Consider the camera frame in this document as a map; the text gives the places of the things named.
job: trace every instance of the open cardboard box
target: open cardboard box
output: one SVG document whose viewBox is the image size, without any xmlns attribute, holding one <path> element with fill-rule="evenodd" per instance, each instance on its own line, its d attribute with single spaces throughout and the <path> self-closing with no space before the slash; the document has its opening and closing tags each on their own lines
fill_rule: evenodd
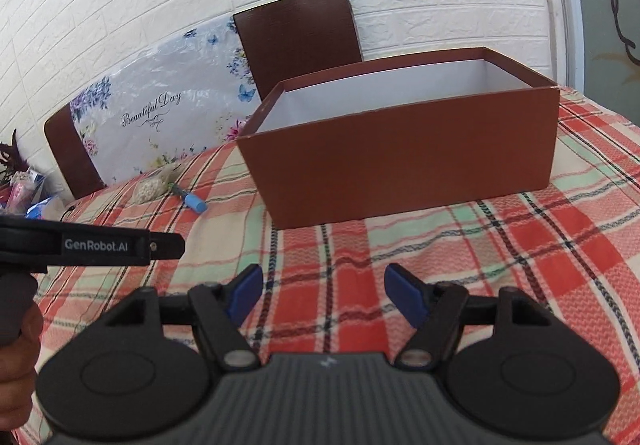
<svg viewBox="0 0 640 445">
<path fill-rule="evenodd" d="M 487 48 L 416 53 L 280 82 L 238 138 L 278 229 L 548 185 L 558 85 Z"/>
</svg>

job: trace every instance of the black circular disc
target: black circular disc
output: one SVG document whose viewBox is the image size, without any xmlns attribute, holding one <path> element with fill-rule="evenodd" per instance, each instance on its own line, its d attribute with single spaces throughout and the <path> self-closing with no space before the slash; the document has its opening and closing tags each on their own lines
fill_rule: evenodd
<svg viewBox="0 0 640 445">
<path fill-rule="evenodd" d="M 42 368 L 37 395 L 52 427 L 97 441 L 156 434 L 193 413 L 209 389 L 201 356 L 167 339 L 72 341 Z"/>
<path fill-rule="evenodd" d="M 447 390 L 476 421 L 512 437 L 560 440 L 600 430 L 620 392 L 614 368 L 581 339 L 550 344 L 473 344 L 452 358 Z"/>
</svg>

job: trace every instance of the ribbed gray surface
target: ribbed gray surface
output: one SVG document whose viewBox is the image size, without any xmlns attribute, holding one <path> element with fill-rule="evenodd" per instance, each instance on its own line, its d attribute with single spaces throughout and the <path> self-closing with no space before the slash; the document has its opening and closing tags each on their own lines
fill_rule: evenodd
<svg viewBox="0 0 640 445">
<path fill-rule="evenodd" d="M 86 443 L 55 436 L 49 445 Z M 461 417 L 428 375 L 380 354 L 274 355 L 227 375 L 201 411 L 140 445 L 506 445 L 527 443 Z M 599 435 L 562 442 L 605 445 Z"/>
</svg>

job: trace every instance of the metal screw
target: metal screw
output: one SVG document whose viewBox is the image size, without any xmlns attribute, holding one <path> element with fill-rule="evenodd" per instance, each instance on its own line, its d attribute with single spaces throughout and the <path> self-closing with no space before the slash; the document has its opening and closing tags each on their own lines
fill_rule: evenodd
<svg viewBox="0 0 640 445">
<path fill-rule="evenodd" d="M 432 359 L 431 353 L 423 349 L 408 349 L 400 355 L 400 362 L 407 367 L 426 367 Z"/>
<path fill-rule="evenodd" d="M 243 369 L 254 364 L 255 355 L 246 349 L 235 349 L 234 351 L 229 351 L 225 355 L 224 361 L 229 367 Z"/>
</svg>

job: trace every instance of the hand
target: hand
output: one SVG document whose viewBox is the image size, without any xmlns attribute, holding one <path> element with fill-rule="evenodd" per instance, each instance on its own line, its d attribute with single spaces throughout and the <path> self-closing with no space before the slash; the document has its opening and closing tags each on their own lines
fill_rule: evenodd
<svg viewBox="0 0 640 445">
<path fill-rule="evenodd" d="M 0 348 L 0 430 L 17 429 L 29 419 L 43 324 L 33 303 L 22 319 L 18 340 Z"/>
</svg>

